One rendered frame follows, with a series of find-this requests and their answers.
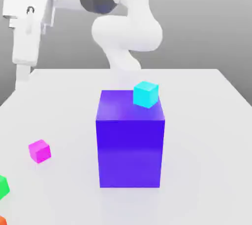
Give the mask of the small magenta cube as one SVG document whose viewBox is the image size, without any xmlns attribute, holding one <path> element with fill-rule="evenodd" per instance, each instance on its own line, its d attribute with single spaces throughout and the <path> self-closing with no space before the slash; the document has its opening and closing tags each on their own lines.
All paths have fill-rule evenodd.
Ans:
<svg viewBox="0 0 252 225">
<path fill-rule="evenodd" d="M 30 157 L 37 163 L 40 164 L 45 160 L 51 158 L 50 145 L 44 140 L 38 140 L 28 145 Z"/>
</svg>

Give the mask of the large purple box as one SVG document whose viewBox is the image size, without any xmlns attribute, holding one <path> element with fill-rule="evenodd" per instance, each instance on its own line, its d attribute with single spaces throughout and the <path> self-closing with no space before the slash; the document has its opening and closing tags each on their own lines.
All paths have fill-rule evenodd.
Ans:
<svg viewBox="0 0 252 225">
<path fill-rule="evenodd" d="M 158 188 L 165 117 L 161 102 L 133 103 L 131 90 L 102 90 L 96 115 L 102 188 Z"/>
</svg>

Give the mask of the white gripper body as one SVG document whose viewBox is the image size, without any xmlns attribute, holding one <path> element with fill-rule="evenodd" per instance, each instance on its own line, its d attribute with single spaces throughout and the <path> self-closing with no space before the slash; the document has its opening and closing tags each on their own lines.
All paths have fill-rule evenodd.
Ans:
<svg viewBox="0 0 252 225">
<path fill-rule="evenodd" d="M 40 22 L 31 22 L 29 32 L 27 32 L 27 19 L 18 19 L 15 26 L 13 30 L 13 63 L 36 66 L 41 39 Z"/>
</svg>

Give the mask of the small green cube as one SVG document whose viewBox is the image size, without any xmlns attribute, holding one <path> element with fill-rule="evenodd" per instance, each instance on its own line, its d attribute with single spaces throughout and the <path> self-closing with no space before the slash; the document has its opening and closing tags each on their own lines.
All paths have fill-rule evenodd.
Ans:
<svg viewBox="0 0 252 225">
<path fill-rule="evenodd" d="M 6 177 L 0 175 L 0 200 L 10 192 Z"/>
</svg>

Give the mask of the small cyan cube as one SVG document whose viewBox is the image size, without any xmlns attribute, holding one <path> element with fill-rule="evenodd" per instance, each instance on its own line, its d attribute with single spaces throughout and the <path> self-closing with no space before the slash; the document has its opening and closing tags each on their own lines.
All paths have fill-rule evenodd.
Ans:
<svg viewBox="0 0 252 225">
<path fill-rule="evenodd" d="M 158 84 L 142 81 L 133 89 L 133 103 L 149 109 L 158 102 L 158 91 Z"/>
</svg>

